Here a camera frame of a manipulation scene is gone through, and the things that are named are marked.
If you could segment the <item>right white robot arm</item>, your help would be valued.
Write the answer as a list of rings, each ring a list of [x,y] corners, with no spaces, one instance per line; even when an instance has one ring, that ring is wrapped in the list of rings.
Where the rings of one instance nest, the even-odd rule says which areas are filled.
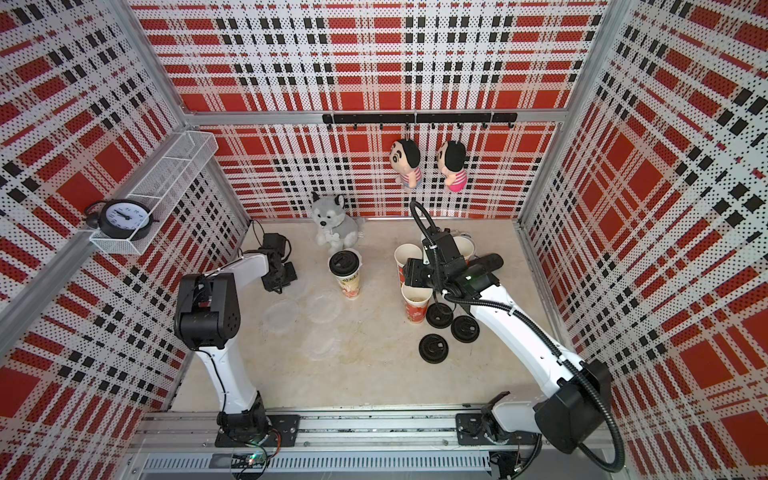
[[[422,250],[421,258],[406,262],[406,285],[429,288],[461,307],[511,350],[541,390],[526,412],[499,398],[490,408],[492,431],[527,429],[562,453],[579,450],[602,470],[621,471],[626,449],[611,411],[608,367],[583,360],[527,315],[495,274],[503,265],[499,255],[467,261],[450,231],[436,226],[423,229]]]

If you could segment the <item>yellow-red paper cup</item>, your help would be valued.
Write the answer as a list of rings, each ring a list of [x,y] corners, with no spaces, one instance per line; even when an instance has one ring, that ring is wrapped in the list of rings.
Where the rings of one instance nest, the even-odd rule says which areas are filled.
[[[348,299],[356,299],[360,294],[360,273],[355,272],[348,276],[336,276],[338,285],[343,295]]]

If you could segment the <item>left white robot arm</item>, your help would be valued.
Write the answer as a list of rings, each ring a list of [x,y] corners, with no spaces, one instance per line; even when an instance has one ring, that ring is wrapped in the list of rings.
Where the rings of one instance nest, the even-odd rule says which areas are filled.
[[[239,293],[258,282],[268,292],[282,293],[297,279],[291,252],[287,237],[266,233],[258,249],[209,273],[187,274],[179,284],[174,334],[203,361],[217,388],[217,425],[236,444],[254,445],[271,431],[236,339],[242,321]]]

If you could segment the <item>red paper cup front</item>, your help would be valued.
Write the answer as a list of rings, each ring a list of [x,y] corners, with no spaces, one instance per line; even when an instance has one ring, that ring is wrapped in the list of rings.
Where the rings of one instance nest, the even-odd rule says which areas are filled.
[[[405,284],[401,286],[401,295],[405,302],[406,317],[409,322],[418,324],[425,320],[432,293],[430,288],[412,287]]]

